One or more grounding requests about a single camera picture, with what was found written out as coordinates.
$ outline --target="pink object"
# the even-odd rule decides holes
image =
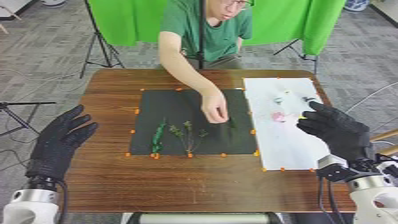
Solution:
[[[276,122],[285,122],[285,113],[283,112],[278,112],[272,114],[272,119]]]

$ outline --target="green screen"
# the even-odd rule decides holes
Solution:
[[[109,43],[135,46],[137,41],[157,42],[167,0],[91,0],[89,3]],[[318,55],[343,5],[345,0],[256,0],[255,36],[244,44],[262,45],[301,39],[304,53]]]

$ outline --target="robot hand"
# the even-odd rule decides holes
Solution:
[[[27,177],[43,176],[57,181],[64,180],[75,151],[98,129],[98,123],[80,127],[91,121],[91,115],[77,118],[82,112],[84,106],[79,105],[57,117],[41,132],[31,154]]]
[[[297,127],[315,135],[327,143],[331,153],[345,160],[374,159],[375,153],[368,153],[370,128],[354,118],[324,104],[310,103],[315,112],[306,111]]]

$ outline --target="light stand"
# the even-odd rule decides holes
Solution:
[[[86,63],[84,63],[84,69],[82,69],[82,73],[80,73],[80,79],[84,78],[88,64],[96,64],[105,68],[114,68],[118,65],[121,65],[121,67],[127,68],[121,63],[121,60],[119,60],[119,56],[118,56],[119,52],[118,52],[114,46],[107,43],[103,34],[102,34],[98,26],[96,26],[96,19],[95,19],[95,15],[93,15],[93,11],[91,11],[89,0],[84,0],[84,3],[86,3],[88,12],[89,12],[91,22],[93,22],[95,35],[91,38],[89,52],[88,52],[88,56],[86,56]],[[103,52],[103,57],[105,57],[105,64],[91,62],[91,51],[93,51],[93,46],[95,46],[96,40],[100,42],[100,47],[102,47],[102,52]]]
[[[297,39],[290,44],[288,46],[283,47],[283,49],[276,52],[274,55],[278,55],[288,48],[295,51],[297,53],[297,56],[299,58],[304,60],[304,61],[313,61],[315,62],[315,75],[318,73],[318,61],[320,61],[320,57],[318,55],[315,56],[315,59],[308,58],[308,54],[301,54],[299,51],[295,50],[295,47],[294,47],[294,44],[297,43],[301,39]]]
[[[4,133],[0,133],[0,137],[6,136],[8,134],[15,133],[16,131],[20,131],[24,128],[27,128],[40,135],[38,130],[31,126],[31,121],[34,119],[34,115],[36,115],[40,106],[41,105],[48,105],[48,104],[57,104],[57,103],[56,102],[29,102],[29,103],[8,103],[8,102],[2,102],[0,103],[0,112],[4,111],[8,113],[8,115],[11,116],[11,118],[15,119],[15,121],[22,125],[15,129],[11,129]],[[9,109],[9,106],[16,106],[16,105],[34,105],[34,110],[31,112],[27,121],[22,119],[22,117],[15,114],[13,110]]]

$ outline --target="white robotic arm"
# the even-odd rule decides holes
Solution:
[[[4,224],[54,224],[59,211],[57,200],[59,193],[52,190],[16,191],[4,208]]]
[[[358,178],[349,183],[358,205],[356,224],[398,223],[398,188],[384,176]]]
[[[356,202],[356,224],[398,224],[398,188],[391,182],[386,169],[397,169],[397,163],[379,166],[381,172],[358,171],[347,160],[329,155],[320,161],[318,176],[333,182],[347,182],[350,198]]]

